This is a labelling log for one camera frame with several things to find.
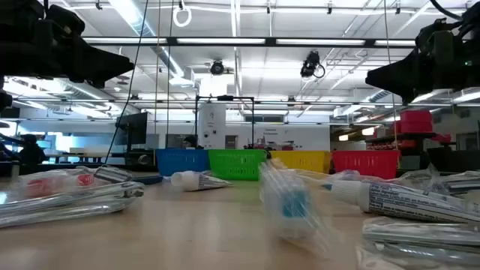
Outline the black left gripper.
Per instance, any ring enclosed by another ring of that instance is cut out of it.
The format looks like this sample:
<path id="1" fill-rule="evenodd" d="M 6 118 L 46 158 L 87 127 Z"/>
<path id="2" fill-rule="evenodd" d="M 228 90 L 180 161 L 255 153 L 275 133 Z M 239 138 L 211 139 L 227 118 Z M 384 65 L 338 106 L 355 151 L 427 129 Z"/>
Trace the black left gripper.
<path id="1" fill-rule="evenodd" d="M 47 77 L 104 87 L 104 81 L 127 77 L 134 69 L 128 57 L 98 49 L 80 36 L 61 41 L 53 36 L 36 36 L 35 46 L 46 65 Z"/>

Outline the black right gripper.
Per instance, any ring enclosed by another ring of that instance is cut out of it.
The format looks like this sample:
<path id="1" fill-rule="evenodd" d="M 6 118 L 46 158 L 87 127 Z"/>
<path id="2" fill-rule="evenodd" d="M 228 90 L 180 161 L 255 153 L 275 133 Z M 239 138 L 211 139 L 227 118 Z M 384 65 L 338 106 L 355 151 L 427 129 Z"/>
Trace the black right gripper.
<path id="1" fill-rule="evenodd" d="M 368 71 L 365 82 L 401 96 L 403 104 L 433 90 L 479 87 L 479 42 L 466 40 L 443 56 L 414 49 L 400 61 Z"/>

